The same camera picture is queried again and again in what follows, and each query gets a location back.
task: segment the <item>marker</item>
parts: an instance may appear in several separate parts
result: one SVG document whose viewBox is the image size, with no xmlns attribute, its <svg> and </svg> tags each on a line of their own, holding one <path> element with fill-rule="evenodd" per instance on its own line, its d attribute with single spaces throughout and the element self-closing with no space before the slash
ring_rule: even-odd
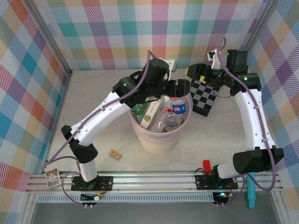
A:
<svg viewBox="0 0 299 224">
<path fill-rule="evenodd" d="M 254 179 L 256 178 L 255 173 L 249 173 Z M 252 179 L 247 176 L 247 199 L 248 205 L 250 209 L 254 209 L 254 204 L 256 201 L 256 185 L 252 181 Z"/>
</svg>

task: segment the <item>plastic bottle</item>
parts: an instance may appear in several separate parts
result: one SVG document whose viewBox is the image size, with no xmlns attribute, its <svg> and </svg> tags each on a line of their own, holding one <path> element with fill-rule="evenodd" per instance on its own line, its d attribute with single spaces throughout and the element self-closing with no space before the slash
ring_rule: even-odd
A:
<svg viewBox="0 0 299 224">
<path fill-rule="evenodd" d="M 163 120 L 167 132 L 171 132 L 182 125 L 181 118 L 174 112 L 170 112 Z"/>
<path fill-rule="evenodd" d="M 183 123 L 186 118 L 186 103 L 182 98 L 176 98 L 172 102 L 173 112 L 177 114 L 181 118 L 181 122 Z"/>
<path fill-rule="evenodd" d="M 160 113 L 157 115 L 156 121 L 151 128 L 151 131 L 161 133 L 165 127 L 163 123 L 164 118 L 172 112 L 172 100 L 169 99 L 164 107 L 161 109 Z"/>
</svg>

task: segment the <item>plaid wall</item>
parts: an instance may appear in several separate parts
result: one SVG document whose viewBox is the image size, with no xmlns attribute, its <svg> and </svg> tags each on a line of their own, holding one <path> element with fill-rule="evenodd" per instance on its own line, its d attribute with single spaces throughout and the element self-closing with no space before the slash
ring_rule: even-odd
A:
<svg viewBox="0 0 299 224">
<path fill-rule="evenodd" d="M 220 37 L 240 48 L 268 0 L 35 0 L 73 69 L 136 69 L 147 50 L 204 61 Z"/>
<path fill-rule="evenodd" d="M 66 78 L 21 0 L 0 0 L 0 224 L 17 222 Z"/>
<path fill-rule="evenodd" d="M 299 220 L 299 1 L 280 0 L 249 55 L 260 74 L 269 129 L 285 150 L 277 167 Z"/>
</svg>

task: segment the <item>pink trash bin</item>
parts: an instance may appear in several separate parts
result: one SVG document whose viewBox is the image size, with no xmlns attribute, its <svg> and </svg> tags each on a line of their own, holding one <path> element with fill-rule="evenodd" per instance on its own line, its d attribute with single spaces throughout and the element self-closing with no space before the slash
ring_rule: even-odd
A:
<svg viewBox="0 0 299 224">
<path fill-rule="evenodd" d="M 133 125 L 133 130 L 136 133 L 140 144 L 143 148 L 151 153 L 162 154 L 170 151 L 175 147 L 178 143 L 179 136 L 184 131 L 184 128 L 188 121 L 191 118 L 192 108 L 193 108 L 193 101 L 191 94 L 188 93 L 185 97 L 183 97 L 186 102 L 186 109 L 187 109 L 187 118 L 178 129 L 166 132 L 166 133 L 154 133 L 151 132 L 144 127 L 140 126 L 136 120 L 132 117 L 132 112 L 129 112 L 131 122 Z"/>
</svg>

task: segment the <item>red object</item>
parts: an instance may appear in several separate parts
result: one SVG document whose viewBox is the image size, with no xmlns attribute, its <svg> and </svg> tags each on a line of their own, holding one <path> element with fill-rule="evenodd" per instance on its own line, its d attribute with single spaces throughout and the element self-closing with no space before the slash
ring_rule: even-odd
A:
<svg viewBox="0 0 299 224">
<path fill-rule="evenodd" d="M 202 166 L 204 168 L 205 173 L 209 174 L 212 172 L 211 164 L 209 160 L 203 160 Z"/>
</svg>

